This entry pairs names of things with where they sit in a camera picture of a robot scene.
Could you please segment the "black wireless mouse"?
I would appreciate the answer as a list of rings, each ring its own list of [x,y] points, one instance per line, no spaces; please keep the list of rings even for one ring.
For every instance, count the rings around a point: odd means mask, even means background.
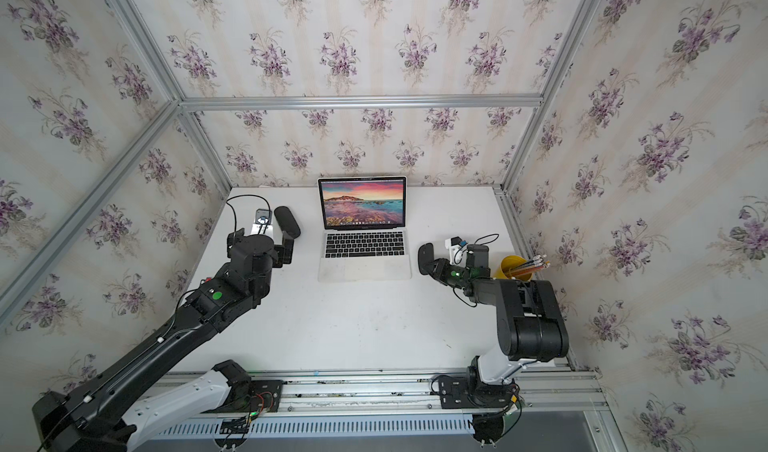
[[[417,264],[421,275],[430,275],[433,270],[434,246],[431,242],[421,245],[417,252]]]

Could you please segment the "silver laptop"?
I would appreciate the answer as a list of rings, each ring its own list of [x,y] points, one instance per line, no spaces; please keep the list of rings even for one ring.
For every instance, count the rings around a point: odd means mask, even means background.
[[[318,191],[324,227],[319,281],[412,277],[406,177],[320,178]]]

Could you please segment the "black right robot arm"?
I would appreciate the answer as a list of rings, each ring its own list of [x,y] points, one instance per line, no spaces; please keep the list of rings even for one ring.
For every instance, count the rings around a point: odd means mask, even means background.
[[[470,244],[466,260],[438,258],[431,243],[417,253],[419,272],[448,287],[469,306],[495,309],[498,346],[470,366],[476,380],[500,386],[524,367],[565,358],[570,338],[553,286],[548,281],[494,278],[486,245]]]

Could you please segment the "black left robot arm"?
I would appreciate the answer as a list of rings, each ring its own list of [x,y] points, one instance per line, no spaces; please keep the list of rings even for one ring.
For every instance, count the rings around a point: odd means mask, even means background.
[[[133,451],[202,412],[252,409],[251,376],[233,360],[152,398],[146,392],[198,347],[257,308],[275,268],[292,260],[294,234],[281,244],[236,230],[228,260],[182,296],[169,320],[105,371],[67,393],[47,392],[32,407],[42,451]]]

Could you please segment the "black woven glasses case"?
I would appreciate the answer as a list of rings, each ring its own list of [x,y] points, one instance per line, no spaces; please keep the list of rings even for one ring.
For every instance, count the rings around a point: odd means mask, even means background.
[[[274,218],[284,238],[297,239],[301,236],[301,228],[287,206],[278,206],[274,209]]]

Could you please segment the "yellow pencil cup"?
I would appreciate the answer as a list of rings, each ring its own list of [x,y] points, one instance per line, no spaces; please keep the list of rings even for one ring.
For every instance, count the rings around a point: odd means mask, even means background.
[[[533,273],[523,274],[520,270],[527,270],[529,260],[517,255],[509,255],[503,258],[498,266],[494,277],[496,279],[516,279],[520,281],[530,281]]]

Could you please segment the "pencils in cup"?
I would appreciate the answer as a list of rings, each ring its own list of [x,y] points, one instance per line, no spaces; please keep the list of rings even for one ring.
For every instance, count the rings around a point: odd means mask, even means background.
[[[550,262],[547,260],[546,255],[535,255],[532,259],[522,262],[519,265],[504,269],[503,272],[506,276],[517,278],[532,275],[539,270],[548,268],[549,266]]]

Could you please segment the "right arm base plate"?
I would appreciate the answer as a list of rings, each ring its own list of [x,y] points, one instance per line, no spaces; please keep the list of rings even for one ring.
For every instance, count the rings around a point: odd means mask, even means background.
[[[468,376],[440,374],[430,381],[443,410],[503,409],[517,401],[520,387],[515,383],[490,385]]]

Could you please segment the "aluminium mounting rail frame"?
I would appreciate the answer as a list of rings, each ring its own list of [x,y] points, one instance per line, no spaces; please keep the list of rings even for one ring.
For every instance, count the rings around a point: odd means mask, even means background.
[[[259,439],[466,436],[495,447],[522,439],[524,428],[544,420],[540,440],[569,439],[568,420],[585,428],[598,451],[624,451],[607,397],[590,372],[529,365],[510,384],[517,401],[503,409],[443,410],[430,381],[440,374],[256,374],[252,380],[284,382],[277,412],[202,412],[159,433],[150,441],[205,440],[219,451],[242,451]],[[171,375],[155,386],[152,398],[193,380]]]

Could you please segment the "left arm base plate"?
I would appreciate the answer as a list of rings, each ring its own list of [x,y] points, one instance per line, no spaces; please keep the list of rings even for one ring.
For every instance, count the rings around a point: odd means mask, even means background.
[[[283,385],[281,380],[252,380],[248,386],[235,386],[209,413],[277,412]]]

